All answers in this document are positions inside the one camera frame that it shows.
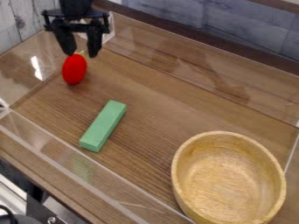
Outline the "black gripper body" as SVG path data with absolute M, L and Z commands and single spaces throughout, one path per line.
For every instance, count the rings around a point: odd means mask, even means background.
M 109 33 L 109 13 L 96 10 L 92 7 L 93 0 L 58 0 L 58 2 L 58 9 L 41 11 L 45 22 L 44 29 L 48 32 L 52 32 L 50 18 L 61 19 L 73 32 L 85 32 L 88 24 L 69 24 L 69 21 L 80 21 L 82 18 L 88 18 L 90 21 L 98 20 L 101 22 L 102 32 Z

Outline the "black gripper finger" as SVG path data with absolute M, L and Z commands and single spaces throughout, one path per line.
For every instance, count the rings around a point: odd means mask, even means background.
M 102 27 L 101 22 L 98 20 L 92 20 L 89 22 L 86 36 L 88 36 L 88 56 L 90 58 L 94 58 L 101 49 L 101 41 L 102 41 Z
M 64 21 L 58 18 L 52 20 L 52 32 L 54 38 L 60 44 L 60 48 L 66 55 L 72 55 L 77 49 L 76 41 L 70 28 L 66 26 Z

